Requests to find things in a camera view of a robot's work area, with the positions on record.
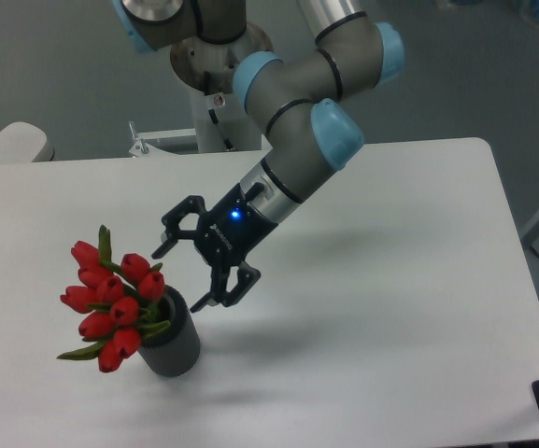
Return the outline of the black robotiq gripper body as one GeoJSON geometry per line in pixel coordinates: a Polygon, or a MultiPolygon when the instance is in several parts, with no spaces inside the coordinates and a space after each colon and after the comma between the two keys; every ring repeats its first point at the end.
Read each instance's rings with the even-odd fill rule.
{"type": "Polygon", "coordinates": [[[210,210],[197,213],[194,246],[212,269],[238,266],[277,227],[251,204],[262,191],[260,182],[247,191],[235,185],[210,210]]]}

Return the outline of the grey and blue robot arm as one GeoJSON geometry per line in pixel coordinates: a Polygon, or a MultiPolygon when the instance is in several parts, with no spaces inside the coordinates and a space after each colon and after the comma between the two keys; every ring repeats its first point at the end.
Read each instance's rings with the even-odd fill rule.
{"type": "Polygon", "coordinates": [[[284,63],[243,1],[117,1],[114,9],[141,51],[170,48],[175,73],[208,95],[233,94],[270,151],[211,209],[190,196],[162,219],[163,257],[190,240],[211,269],[194,311],[231,307],[260,278],[247,254],[360,150],[364,136],[341,100],[395,77],[404,45],[373,23],[358,1],[302,1],[315,51],[284,63]]]}

